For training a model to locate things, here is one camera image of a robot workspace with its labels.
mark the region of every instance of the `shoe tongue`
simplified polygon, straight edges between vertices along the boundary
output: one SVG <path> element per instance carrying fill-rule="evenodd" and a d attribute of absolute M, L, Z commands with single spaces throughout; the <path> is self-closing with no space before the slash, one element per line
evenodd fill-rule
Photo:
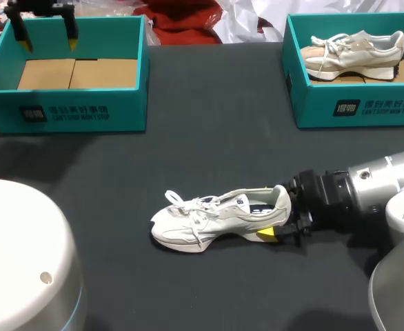
<path fill-rule="evenodd" d="M 222 203 L 222 208 L 228 207 L 229 205 L 235 205 L 236 207 L 239 207 L 246 213 L 250 213 L 250 201 L 248 200 L 248 197 L 246 194 L 239 194 L 236 195 L 234 198 L 231 198 L 224 203 Z"/>

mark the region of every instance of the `white sneaker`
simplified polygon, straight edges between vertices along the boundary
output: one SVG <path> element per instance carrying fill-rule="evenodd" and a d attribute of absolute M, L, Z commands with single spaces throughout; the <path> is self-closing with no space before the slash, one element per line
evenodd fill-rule
<path fill-rule="evenodd" d="M 152 236 L 161 245 L 181 252 L 203 252 L 225 233 L 265 241 L 257 231 L 285 224 L 291 213 L 290 197 L 281 185 L 189 201 L 173 191 L 167 191 L 165 197 L 172 205 L 153 216 Z"/>
<path fill-rule="evenodd" d="M 404 33 L 372 36 L 365 31 L 338 34 L 322 40 L 311 37 L 314 46 L 301 55 L 312 77 L 332 81 L 344 72 L 356 72 L 373 79 L 392 80 L 404 55 Z"/>

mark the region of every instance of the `printed logo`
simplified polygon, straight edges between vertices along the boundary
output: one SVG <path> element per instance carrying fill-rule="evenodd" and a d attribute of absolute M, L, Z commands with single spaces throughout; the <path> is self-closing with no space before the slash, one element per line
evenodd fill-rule
<path fill-rule="evenodd" d="M 42 106 L 21 106 L 19 109 L 26 123 L 41 123 L 48 121 Z"/>
<path fill-rule="evenodd" d="M 354 116 L 360 105 L 360 100 L 338 100 L 334 109 L 334 116 Z"/>

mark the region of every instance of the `black table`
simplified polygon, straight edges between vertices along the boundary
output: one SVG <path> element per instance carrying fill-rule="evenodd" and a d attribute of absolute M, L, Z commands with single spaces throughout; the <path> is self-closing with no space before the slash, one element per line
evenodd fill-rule
<path fill-rule="evenodd" d="M 163 193 L 280 183 L 404 150 L 404 128 L 298 130 L 275 43 L 150 48 L 145 134 L 0 137 L 0 178 L 65 213 L 89 294 L 87 330 L 375 330 L 372 237 L 317 232 L 303 248 L 215 241 L 204 254 L 149 237 Z"/>

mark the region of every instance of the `teal shoe box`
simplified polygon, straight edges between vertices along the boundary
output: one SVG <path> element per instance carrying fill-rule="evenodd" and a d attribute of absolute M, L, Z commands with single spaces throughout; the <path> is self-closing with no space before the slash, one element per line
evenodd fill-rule
<path fill-rule="evenodd" d="M 299 128 L 404 126 L 404 83 L 311 84 L 300 49 L 311 36 L 328 39 L 361 30 L 373 35 L 404 32 L 404 12 L 289 15 L 282 63 Z"/>
<path fill-rule="evenodd" d="M 30 53 L 7 23 L 0 38 L 0 133 L 126 132 L 145 130 L 149 56 L 143 17 L 77 18 L 73 52 L 63 19 L 26 19 Z M 18 90 L 28 60 L 136 59 L 132 88 Z"/>

